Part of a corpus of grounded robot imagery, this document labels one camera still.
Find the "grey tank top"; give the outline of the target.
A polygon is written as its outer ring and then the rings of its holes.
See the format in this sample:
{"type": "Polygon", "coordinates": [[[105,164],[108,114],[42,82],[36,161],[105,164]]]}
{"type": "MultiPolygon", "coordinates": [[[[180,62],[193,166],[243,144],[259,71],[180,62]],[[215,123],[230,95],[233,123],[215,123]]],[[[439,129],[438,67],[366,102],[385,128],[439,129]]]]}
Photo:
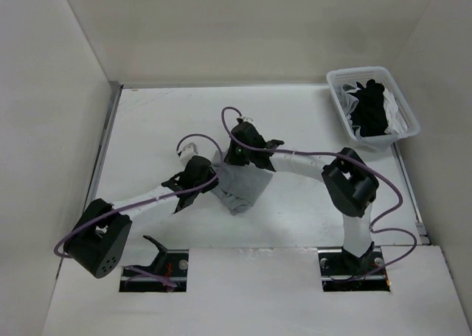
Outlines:
{"type": "Polygon", "coordinates": [[[218,185],[211,193],[232,215],[243,214],[252,208],[273,178],[270,172],[252,164],[238,167],[221,163],[218,151],[213,155],[212,168],[221,173],[218,185]]]}

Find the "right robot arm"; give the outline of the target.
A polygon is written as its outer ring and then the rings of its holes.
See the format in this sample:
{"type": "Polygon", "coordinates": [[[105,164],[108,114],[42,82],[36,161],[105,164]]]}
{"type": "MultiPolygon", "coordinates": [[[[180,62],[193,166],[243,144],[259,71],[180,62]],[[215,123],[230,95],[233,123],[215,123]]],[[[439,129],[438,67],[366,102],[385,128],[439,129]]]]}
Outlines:
{"type": "Polygon", "coordinates": [[[314,155],[297,155],[282,149],[283,141],[266,141],[252,123],[242,119],[238,119],[230,134],[226,164],[239,167],[252,164],[258,169],[288,172],[322,182],[331,202],[342,213],[341,264],[353,274],[368,267],[374,248],[369,224],[379,182],[350,162],[352,159],[362,162],[356,151],[345,147],[341,151],[343,157],[330,163],[314,155]]]}

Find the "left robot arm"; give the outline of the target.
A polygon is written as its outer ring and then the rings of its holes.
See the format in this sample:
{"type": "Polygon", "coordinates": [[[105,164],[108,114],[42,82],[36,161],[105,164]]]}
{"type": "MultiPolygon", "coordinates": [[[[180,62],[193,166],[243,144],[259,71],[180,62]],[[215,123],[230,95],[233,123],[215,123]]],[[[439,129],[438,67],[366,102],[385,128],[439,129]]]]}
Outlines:
{"type": "Polygon", "coordinates": [[[62,255],[75,260],[97,279],[122,265],[138,275],[175,287],[174,281],[159,275],[165,268],[167,250],[149,235],[143,238],[154,244],[158,252],[145,252],[139,265],[123,262],[128,236],[132,228],[186,209],[199,194],[217,185],[218,177],[210,160],[194,155],[183,171],[146,194],[120,203],[97,198],[87,205],[72,231],[58,243],[63,248],[62,255]]]}

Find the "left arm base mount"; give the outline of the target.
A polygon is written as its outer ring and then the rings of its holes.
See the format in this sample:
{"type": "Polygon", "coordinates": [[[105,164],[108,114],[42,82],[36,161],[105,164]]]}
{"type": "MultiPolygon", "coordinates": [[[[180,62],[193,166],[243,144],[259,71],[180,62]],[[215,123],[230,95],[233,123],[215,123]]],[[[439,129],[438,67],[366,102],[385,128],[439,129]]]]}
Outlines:
{"type": "Polygon", "coordinates": [[[131,265],[123,268],[119,291],[121,293],[184,293],[187,291],[189,250],[167,249],[149,235],[144,235],[156,250],[149,265],[131,265]]]}

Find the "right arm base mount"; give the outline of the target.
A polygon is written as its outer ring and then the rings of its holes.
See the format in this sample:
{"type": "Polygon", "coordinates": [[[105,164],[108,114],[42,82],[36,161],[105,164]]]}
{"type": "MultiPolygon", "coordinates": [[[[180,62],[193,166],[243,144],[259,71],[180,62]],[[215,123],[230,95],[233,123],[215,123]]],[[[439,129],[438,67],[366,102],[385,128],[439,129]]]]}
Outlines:
{"type": "Polygon", "coordinates": [[[380,248],[362,258],[351,257],[342,249],[318,250],[319,270],[324,292],[389,292],[380,248]]]}

